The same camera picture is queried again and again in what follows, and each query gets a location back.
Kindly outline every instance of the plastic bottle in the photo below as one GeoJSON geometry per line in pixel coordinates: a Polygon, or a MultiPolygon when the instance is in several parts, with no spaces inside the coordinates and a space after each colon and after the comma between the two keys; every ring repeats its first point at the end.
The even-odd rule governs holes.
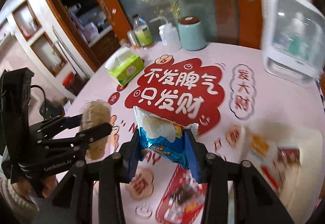
{"type": "Polygon", "coordinates": [[[143,19],[139,18],[138,14],[134,15],[133,18],[133,30],[140,45],[142,47],[151,46],[153,44],[153,39],[147,23],[143,19]]]}
{"type": "Polygon", "coordinates": [[[162,40],[162,44],[165,46],[169,46],[170,51],[178,51],[181,49],[181,42],[178,36],[178,30],[176,27],[173,27],[173,24],[168,22],[165,17],[158,16],[149,21],[149,23],[157,21],[157,20],[164,20],[166,24],[161,25],[159,27],[159,35],[162,40]]]}
{"type": "Polygon", "coordinates": [[[301,38],[304,35],[304,16],[301,12],[297,12],[295,18],[291,22],[291,42],[289,44],[287,52],[293,56],[299,54],[299,48],[301,44],[301,38]]]}

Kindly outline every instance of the white pump bottle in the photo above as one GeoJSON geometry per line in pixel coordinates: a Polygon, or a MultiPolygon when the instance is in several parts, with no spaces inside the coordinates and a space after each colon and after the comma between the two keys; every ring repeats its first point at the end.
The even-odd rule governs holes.
{"type": "Polygon", "coordinates": [[[158,16],[149,22],[151,23],[157,20],[164,20],[166,22],[166,24],[159,26],[159,35],[162,44],[168,46],[168,50],[171,52],[181,49],[182,46],[179,40],[177,28],[173,27],[173,24],[168,22],[168,20],[163,16],[158,16]]]}

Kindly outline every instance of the white appliance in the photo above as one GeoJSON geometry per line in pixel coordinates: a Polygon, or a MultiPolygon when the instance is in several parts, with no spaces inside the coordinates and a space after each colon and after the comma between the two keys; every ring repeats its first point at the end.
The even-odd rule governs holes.
{"type": "Polygon", "coordinates": [[[325,17],[306,0],[262,0],[261,48],[270,74],[308,86],[323,73],[325,17]]]}

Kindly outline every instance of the screw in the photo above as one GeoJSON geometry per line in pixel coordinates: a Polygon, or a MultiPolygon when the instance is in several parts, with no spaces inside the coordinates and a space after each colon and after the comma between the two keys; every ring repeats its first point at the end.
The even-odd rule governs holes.
{"type": "Polygon", "coordinates": [[[205,157],[208,160],[213,160],[216,157],[216,155],[214,153],[212,153],[212,152],[208,152],[205,157]]]}
{"type": "Polygon", "coordinates": [[[243,164],[244,167],[247,167],[247,168],[251,167],[251,162],[250,161],[245,160],[245,161],[242,162],[242,164],[243,164]]]}
{"type": "Polygon", "coordinates": [[[83,167],[85,165],[85,162],[82,160],[76,161],[76,166],[77,167],[83,167]]]}
{"type": "Polygon", "coordinates": [[[113,159],[120,159],[121,158],[121,154],[119,152],[115,152],[112,154],[112,158],[113,159]]]}

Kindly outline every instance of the green tissue package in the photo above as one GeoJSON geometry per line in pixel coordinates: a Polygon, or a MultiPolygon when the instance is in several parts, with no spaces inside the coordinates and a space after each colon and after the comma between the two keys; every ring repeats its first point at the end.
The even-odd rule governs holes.
{"type": "Polygon", "coordinates": [[[104,67],[113,80],[124,87],[144,68],[144,64],[140,56],[123,47],[104,63],[104,67]]]}

